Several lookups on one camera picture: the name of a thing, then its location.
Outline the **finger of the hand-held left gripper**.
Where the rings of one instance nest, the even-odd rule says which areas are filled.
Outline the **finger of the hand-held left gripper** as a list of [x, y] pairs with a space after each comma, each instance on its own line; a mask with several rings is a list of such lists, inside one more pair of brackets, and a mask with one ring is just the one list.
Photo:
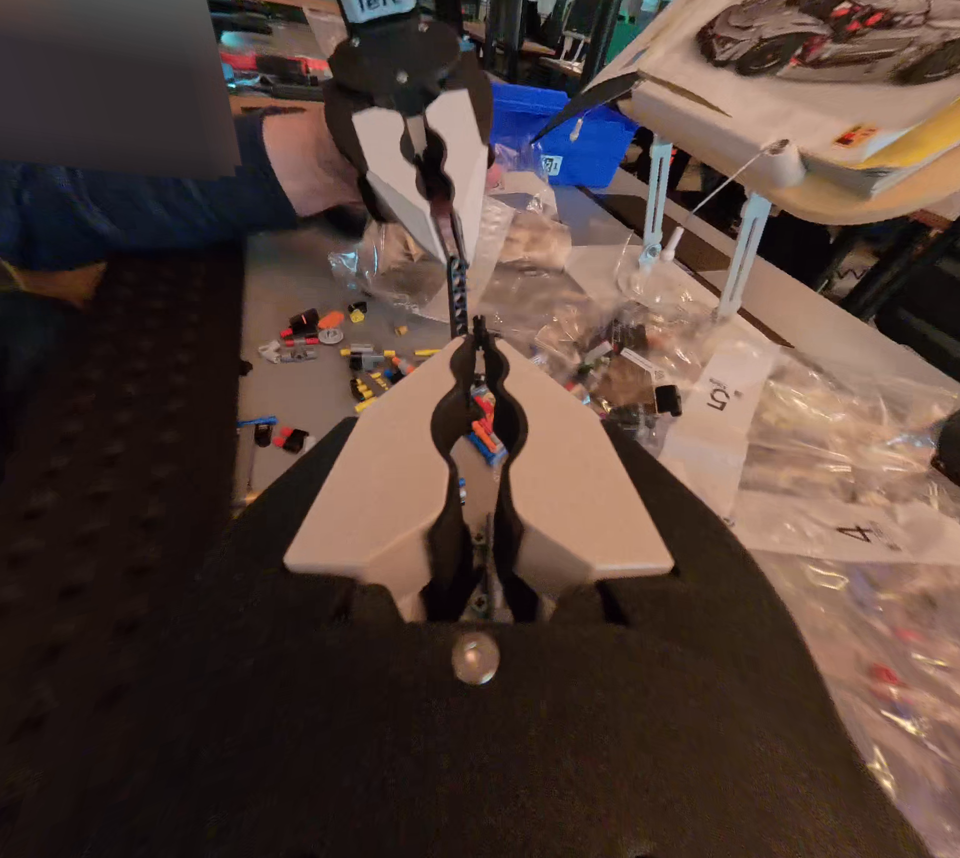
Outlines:
[[388, 219], [402, 225], [426, 252], [445, 263], [449, 251], [433, 212], [435, 199], [453, 200], [453, 180], [446, 158], [452, 140], [451, 108], [427, 108], [426, 145], [408, 156], [403, 140], [407, 120], [390, 108], [367, 108], [354, 113], [352, 124], [366, 162], [365, 179]]
[[450, 233], [465, 265], [474, 263], [482, 223], [488, 146], [481, 138], [470, 93], [442, 92], [426, 108], [428, 150], [448, 203]]

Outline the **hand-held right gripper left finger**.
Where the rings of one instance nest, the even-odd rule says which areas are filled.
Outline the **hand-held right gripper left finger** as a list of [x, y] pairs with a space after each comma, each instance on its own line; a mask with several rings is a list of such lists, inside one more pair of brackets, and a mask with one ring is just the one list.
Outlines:
[[474, 418], [472, 337], [449, 342], [351, 426], [286, 551], [293, 573], [389, 590], [408, 621], [455, 622], [476, 584], [454, 446]]

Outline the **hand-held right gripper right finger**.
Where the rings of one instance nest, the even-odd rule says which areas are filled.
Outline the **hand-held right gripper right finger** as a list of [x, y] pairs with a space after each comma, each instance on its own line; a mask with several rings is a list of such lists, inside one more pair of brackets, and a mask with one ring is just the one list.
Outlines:
[[501, 339], [484, 347], [494, 431], [507, 449], [493, 558], [515, 622], [598, 582], [669, 574], [675, 561], [609, 429]]

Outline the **pile of small toy pieces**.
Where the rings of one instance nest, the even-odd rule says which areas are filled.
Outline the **pile of small toy pieces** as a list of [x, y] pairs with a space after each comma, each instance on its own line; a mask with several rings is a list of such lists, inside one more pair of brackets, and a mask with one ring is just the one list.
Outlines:
[[491, 470], [497, 470], [508, 458], [508, 450], [495, 431], [496, 399], [485, 377], [475, 373], [469, 384], [467, 406], [468, 440]]

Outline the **person's left hand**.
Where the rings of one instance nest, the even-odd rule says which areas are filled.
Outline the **person's left hand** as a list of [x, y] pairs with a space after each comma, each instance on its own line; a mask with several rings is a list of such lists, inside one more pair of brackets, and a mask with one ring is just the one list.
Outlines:
[[363, 207], [357, 171], [331, 136], [324, 104], [270, 111], [261, 134], [270, 167], [298, 218]]

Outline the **blue plastic bin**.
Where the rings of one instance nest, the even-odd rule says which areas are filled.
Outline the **blue plastic bin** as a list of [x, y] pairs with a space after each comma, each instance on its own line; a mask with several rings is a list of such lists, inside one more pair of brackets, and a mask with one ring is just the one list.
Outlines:
[[492, 81], [493, 119], [490, 142], [519, 150], [568, 103], [569, 97], [556, 89]]
[[615, 108], [593, 108], [538, 138], [534, 147], [548, 183], [602, 189], [613, 180], [638, 130]]

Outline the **crumpled empty clear bag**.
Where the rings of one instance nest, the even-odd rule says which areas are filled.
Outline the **crumpled empty clear bag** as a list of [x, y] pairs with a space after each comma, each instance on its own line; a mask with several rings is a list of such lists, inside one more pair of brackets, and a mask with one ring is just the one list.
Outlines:
[[[475, 260], [466, 274], [469, 309], [478, 308], [499, 272], [557, 272], [571, 232], [546, 198], [523, 192], [487, 196]], [[445, 265], [399, 224], [370, 222], [358, 243], [331, 252], [334, 279], [347, 289], [434, 322], [449, 321]]]

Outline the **dark toy beam yellow pins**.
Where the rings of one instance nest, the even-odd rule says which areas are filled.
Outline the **dark toy beam yellow pins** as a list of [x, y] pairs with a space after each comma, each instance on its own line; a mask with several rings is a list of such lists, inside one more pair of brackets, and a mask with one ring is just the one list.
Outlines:
[[382, 372], [355, 373], [349, 380], [349, 389], [354, 398], [354, 412], [362, 414], [375, 401], [385, 396], [392, 385]]

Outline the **black perforated pad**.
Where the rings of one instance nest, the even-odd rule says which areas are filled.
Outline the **black perforated pad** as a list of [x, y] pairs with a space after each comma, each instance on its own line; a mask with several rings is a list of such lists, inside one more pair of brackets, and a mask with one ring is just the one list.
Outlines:
[[240, 246], [125, 257], [2, 484], [2, 856], [353, 856], [329, 628], [356, 583], [231, 524]]

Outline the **wooden book stand white legs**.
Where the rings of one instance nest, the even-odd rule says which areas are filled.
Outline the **wooden book stand white legs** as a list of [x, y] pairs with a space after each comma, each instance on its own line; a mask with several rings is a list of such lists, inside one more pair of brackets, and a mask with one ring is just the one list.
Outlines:
[[580, 120], [601, 105], [630, 99], [630, 117], [653, 132], [649, 198], [644, 220], [646, 250], [655, 249], [666, 207], [666, 158], [678, 146], [729, 180], [743, 185], [747, 204], [729, 262], [717, 316], [740, 307], [772, 207], [827, 226], [859, 227], [946, 200], [958, 192], [958, 102], [906, 133], [909, 144], [938, 139], [935, 156], [899, 170], [890, 187], [867, 197], [826, 174], [808, 169], [787, 132], [750, 125], [698, 96], [638, 72], [598, 77], [571, 99], [554, 120]]

